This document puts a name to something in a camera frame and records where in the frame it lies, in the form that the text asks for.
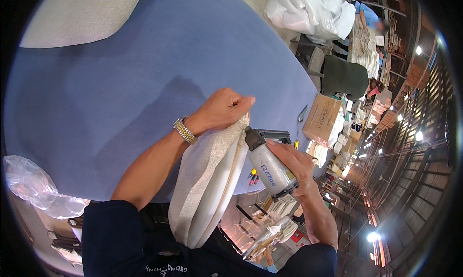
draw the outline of blue worktable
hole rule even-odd
[[[293,140],[317,93],[242,0],[140,0],[107,39],[19,48],[4,109],[7,153],[37,163],[62,194],[105,201],[140,153],[223,87],[255,95],[253,128],[288,130]],[[153,201],[170,200],[179,165]],[[247,160],[235,194],[263,187],[249,186],[251,169]]]

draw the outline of gold and silver watch band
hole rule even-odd
[[[197,137],[195,137],[190,130],[183,124],[183,120],[187,118],[183,116],[182,118],[178,118],[176,122],[174,122],[174,128],[182,135],[183,139],[186,140],[189,144],[193,145],[198,141]]]

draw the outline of green jacket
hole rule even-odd
[[[323,75],[323,95],[341,92],[347,94],[347,99],[357,100],[365,95],[368,87],[368,72],[364,66],[345,62],[336,56],[326,56]]]

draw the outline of plastic bag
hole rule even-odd
[[[55,219],[81,216],[90,203],[90,200],[58,193],[50,176],[30,159],[6,156],[3,169],[11,192]]]
[[[274,25],[315,42],[345,39],[355,20],[355,7],[345,0],[269,0],[265,13]]]

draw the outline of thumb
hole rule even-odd
[[[245,98],[243,98],[238,105],[235,105],[233,107],[233,113],[240,118],[241,116],[245,115],[251,107],[254,105],[256,102],[256,98],[252,95],[249,95]]]

